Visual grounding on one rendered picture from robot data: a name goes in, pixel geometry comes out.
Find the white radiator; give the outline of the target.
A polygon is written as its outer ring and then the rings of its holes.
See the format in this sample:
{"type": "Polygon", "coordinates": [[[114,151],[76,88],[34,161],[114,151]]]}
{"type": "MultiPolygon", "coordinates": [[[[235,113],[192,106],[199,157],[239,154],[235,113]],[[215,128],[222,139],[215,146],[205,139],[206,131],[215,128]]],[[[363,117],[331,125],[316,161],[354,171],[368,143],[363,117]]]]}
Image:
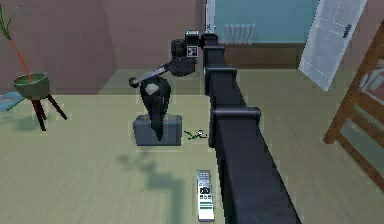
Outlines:
{"type": "Polygon", "coordinates": [[[225,44],[252,44],[255,24],[226,24],[224,26],[225,44]]]}

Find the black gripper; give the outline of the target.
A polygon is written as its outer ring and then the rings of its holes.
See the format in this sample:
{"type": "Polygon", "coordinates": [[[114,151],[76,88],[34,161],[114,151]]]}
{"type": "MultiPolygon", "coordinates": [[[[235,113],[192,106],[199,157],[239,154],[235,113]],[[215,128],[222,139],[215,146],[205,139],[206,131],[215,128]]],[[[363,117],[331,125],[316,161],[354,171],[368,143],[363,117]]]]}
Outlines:
{"type": "Polygon", "coordinates": [[[198,47],[187,45],[183,39],[176,39],[171,42],[171,56],[172,59],[168,65],[164,64],[138,78],[131,77],[129,85],[132,88],[137,88],[142,81],[168,71],[176,77],[184,77],[193,73],[197,64],[198,47]]]}

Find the green potted plant on stand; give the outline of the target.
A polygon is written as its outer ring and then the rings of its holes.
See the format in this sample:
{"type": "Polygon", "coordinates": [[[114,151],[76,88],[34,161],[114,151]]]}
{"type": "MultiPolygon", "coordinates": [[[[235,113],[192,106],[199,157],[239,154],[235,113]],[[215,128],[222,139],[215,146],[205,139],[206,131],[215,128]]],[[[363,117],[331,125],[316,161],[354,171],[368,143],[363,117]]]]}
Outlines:
{"type": "Polygon", "coordinates": [[[47,119],[47,116],[41,103],[43,99],[47,99],[64,120],[67,120],[68,117],[51,95],[51,83],[48,76],[45,73],[30,72],[24,56],[16,47],[12,39],[10,33],[11,22],[12,18],[6,17],[5,6],[0,3],[0,34],[9,42],[23,68],[23,73],[12,81],[12,86],[22,97],[31,102],[40,129],[45,131],[46,127],[44,121],[47,119]]]}

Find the brown wooden bed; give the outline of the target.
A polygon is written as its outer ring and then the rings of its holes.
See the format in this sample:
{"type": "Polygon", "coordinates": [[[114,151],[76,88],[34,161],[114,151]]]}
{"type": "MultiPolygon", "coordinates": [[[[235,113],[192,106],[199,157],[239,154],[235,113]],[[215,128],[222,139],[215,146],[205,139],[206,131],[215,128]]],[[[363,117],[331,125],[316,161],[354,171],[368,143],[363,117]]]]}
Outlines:
{"type": "Polygon", "coordinates": [[[372,117],[384,125],[384,99],[381,99],[378,93],[368,90],[371,81],[363,81],[364,77],[377,69],[380,60],[384,60],[384,19],[381,21],[323,141],[326,144],[333,144],[334,141],[337,141],[376,186],[384,192],[384,174],[380,174],[341,133],[345,122],[350,119],[384,149],[384,130],[369,120],[369,117],[372,117]]]}

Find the white room door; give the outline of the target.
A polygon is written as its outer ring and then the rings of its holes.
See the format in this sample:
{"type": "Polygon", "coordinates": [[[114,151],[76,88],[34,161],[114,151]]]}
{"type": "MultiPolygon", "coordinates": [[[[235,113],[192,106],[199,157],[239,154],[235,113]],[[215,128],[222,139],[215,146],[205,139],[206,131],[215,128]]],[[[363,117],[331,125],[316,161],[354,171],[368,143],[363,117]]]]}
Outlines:
{"type": "Polygon", "coordinates": [[[319,0],[298,69],[328,91],[368,0],[319,0]],[[345,27],[351,24],[347,38],[345,27]]]}

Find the grey remote control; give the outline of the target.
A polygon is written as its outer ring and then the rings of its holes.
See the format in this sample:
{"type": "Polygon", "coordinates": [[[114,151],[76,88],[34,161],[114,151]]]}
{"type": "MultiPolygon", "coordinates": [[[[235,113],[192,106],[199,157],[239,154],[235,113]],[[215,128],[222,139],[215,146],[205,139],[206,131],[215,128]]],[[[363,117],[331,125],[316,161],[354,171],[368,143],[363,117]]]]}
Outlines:
{"type": "Polygon", "coordinates": [[[198,170],[196,179],[198,221],[213,222],[215,215],[210,171],[198,170]]]}

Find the blue cloth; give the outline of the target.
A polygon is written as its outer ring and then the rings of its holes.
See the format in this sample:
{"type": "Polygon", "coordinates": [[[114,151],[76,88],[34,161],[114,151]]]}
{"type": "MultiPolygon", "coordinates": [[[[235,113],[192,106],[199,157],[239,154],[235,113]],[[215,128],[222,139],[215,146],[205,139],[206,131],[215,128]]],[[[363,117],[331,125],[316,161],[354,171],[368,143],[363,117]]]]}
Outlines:
{"type": "Polygon", "coordinates": [[[24,97],[18,92],[7,92],[0,96],[0,111],[9,111],[23,100],[24,97]]]}

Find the small green and black object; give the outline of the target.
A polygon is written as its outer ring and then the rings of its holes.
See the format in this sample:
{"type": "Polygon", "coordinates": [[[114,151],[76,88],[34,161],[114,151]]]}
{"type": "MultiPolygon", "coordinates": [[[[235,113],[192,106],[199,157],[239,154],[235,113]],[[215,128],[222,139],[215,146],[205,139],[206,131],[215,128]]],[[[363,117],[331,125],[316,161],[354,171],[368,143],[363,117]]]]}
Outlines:
{"type": "Polygon", "coordinates": [[[190,131],[185,131],[185,134],[187,135],[189,140],[194,140],[194,139],[205,139],[208,137],[207,134],[204,133],[202,129],[198,130],[196,133],[192,133],[190,131]]]}

